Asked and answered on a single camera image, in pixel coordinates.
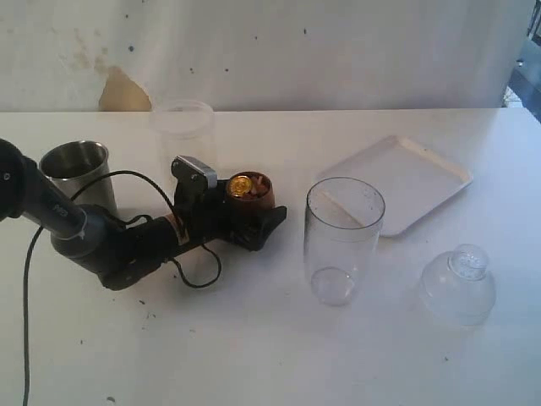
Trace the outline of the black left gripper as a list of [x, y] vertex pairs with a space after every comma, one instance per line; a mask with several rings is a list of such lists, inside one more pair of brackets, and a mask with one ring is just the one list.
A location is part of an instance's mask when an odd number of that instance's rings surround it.
[[181, 225], [180, 245], [202, 245], [220, 239], [249, 251], [259, 251], [286, 220], [285, 206], [235, 213], [231, 220], [231, 210], [226, 203], [227, 184], [226, 179], [218, 179], [216, 186], [197, 194], [186, 192], [177, 184], [174, 209]]

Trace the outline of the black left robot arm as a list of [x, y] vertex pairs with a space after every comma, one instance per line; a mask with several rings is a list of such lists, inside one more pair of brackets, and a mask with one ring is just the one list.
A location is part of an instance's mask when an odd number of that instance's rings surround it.
[[13, 144], [1, 142], [1, 217], [29, 218], [51, 234], [53, 248], [96, 274], [113, 291], [137, 283], [162, 264], [213, 239], [228, 238], [232, 215], [225, 184], [203, 162], [178, 156], [178, 184], [167, 217], [129, 227], [98, 205], [77, 205]]

